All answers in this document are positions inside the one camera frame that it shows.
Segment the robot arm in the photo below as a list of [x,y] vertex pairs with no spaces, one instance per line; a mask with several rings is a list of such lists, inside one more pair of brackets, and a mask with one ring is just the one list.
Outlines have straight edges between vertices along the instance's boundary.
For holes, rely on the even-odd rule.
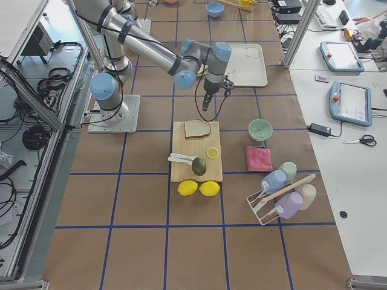
[[230,95],[233,82],[228,79],[226,68],[232,49],[228,43],[217,42],[211,46],[186,39],[181,53],[176,54],[143,32],[129,17],[120,14],[111,1],[73,3],[80,19],[107,36],[112,44],[126,47],[166,71],[174,78],[174,84],[179,89],[193,87],[200,68],[207,65],[202,110],[207,110],[213,95],[221,88],[225,90],[225,97]]
[[118,14],[132,17],[136,26],[138,28],[142,28],[142,24],[138,18],[137,9],[135,7],[135,1],[109,0],[109,3],[115,8]]

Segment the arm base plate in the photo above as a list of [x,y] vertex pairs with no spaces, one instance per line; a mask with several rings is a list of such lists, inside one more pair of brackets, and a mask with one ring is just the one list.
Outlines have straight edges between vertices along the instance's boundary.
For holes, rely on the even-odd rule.
[[91,134],[135,133],[137,129],[140,95],[124,95],[119,110],[106,112],[100,110],[97,101],[94,102],[95,114],[88,121],[88,132]]
[[149,39],[151,32],[152,20],[149,18],[135,20],[135,26],[137,27],[134,32],[131,32],[132,35],[137,36],[141,39]]

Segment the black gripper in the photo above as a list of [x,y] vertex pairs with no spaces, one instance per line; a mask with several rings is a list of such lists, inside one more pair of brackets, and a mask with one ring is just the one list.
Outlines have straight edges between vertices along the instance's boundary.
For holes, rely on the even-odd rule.
[[226,92],[230,92],[234,88],[234,83],[229,79],[227,74],[225,75],[215,75],[211,72],[206,74],[204,81],[204,90],[206,92],[203,103],[202,110],[206,112],[212,101],[212,97],[220,89],[224,89]]

